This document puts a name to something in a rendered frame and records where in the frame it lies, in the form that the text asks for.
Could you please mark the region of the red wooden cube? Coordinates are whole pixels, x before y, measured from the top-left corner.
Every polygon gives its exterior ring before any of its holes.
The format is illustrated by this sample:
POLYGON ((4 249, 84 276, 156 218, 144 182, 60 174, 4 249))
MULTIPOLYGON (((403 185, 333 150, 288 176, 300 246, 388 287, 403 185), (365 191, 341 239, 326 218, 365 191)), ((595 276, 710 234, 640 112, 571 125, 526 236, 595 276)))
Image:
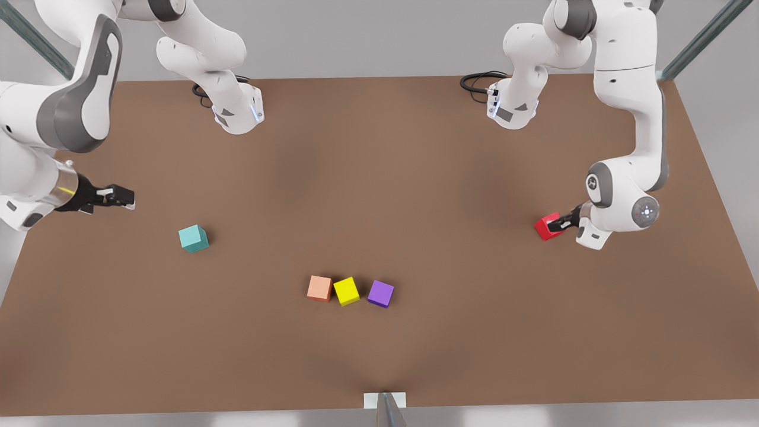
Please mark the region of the red wooden cube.
POLYGON ((540 238, 542 238, 543 241, 551 240, 551 238, 554 238, 558 235, 561 235, 564 233, 564 230, 561 229, 561 226, 558 227, 558 230, 553 231, 548 227, 548 225, 553 221, 558 221, 560 219, 559 212, 555 212, 553 214, 544 216, 539 219, 539 221, 534 224, 535 230, 537 230, 538 234, 540 235, 540 238))

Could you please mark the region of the purple wooden cube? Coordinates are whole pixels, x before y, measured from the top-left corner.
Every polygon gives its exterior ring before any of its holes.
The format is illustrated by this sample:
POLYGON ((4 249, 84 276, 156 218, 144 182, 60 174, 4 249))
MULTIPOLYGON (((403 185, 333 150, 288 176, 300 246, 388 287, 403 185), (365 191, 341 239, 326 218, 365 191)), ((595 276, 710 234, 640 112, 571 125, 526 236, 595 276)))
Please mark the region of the purple wooden cube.
POLYGON ((388 308, 395 286, 374 280, 369 290, 368 301, 382 308, 388 308))

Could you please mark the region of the silver frame foot plate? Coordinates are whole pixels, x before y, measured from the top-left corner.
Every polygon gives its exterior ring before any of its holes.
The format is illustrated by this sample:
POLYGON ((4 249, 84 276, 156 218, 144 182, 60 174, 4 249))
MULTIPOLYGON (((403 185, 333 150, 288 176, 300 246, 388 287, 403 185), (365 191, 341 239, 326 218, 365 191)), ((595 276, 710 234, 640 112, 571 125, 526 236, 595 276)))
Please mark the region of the silver frame foot plate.
POLYGON ((407 407, 406 392, 379 392, 363 394, 363 408, 376 410, 378 407, 378 400, 383 394, 392 396, 399 408, 403 409, 407 407))

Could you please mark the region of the yellow wooden cube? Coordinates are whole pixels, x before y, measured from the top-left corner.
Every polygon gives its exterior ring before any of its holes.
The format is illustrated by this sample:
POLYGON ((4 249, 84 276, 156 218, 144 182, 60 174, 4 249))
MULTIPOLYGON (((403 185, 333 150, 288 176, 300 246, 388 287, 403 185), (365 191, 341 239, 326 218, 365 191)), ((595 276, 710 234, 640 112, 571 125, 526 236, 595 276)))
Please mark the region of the yellow wooden cube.
POLYGON ((345 278, 333 284, 334 291, 342 307, 360 300, 358 287, 354 278, 345 278))

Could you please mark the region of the orange wooden cube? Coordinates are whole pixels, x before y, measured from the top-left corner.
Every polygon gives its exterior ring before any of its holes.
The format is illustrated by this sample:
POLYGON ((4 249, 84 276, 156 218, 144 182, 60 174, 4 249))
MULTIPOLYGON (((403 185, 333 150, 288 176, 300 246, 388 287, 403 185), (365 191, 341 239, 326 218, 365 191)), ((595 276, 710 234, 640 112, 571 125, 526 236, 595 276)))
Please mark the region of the orange wooden cube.
POLYGON ((317 302, 330 302, 333 280, 312 275, 307 289, 307 297, 317 302))

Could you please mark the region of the silver frame post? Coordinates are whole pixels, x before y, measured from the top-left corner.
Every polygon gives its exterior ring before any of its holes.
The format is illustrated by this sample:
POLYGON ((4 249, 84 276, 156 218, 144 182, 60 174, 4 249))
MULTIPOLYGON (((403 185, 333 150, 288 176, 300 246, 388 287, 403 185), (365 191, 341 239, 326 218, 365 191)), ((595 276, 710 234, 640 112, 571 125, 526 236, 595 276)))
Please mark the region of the silver frame post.
POLYGON ((407 422, 392 394, 377 395, 376 427, 407 427, 407 422))
POLYGON ((8 0, 0 0, 0 20, 5 22, 16 35, 19 35, 19 38, 22 38, 52 68, 57 70, 63 78, 71 80, 74 72, 73 64, 45 36, 41 35, 35 26, 27 21, 22 13, 17 11, 8 0))
POLYGON ((728 0, 674 59, 663 70, 656 72, 657 79, 673 81, 677 78, 753 2, 754 0, 728 0))

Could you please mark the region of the teal blue wooden cube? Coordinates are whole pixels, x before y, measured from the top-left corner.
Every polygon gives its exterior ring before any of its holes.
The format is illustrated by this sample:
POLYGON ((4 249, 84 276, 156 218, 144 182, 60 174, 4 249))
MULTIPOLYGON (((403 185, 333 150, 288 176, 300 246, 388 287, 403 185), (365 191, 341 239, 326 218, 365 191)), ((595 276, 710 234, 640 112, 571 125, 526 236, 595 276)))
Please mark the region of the teal blue wooden cube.
POLYGON ((193 225, 178 231, 180 244, 184 251, 195 253, 209 248, 206 230, 200 225, 193 225))

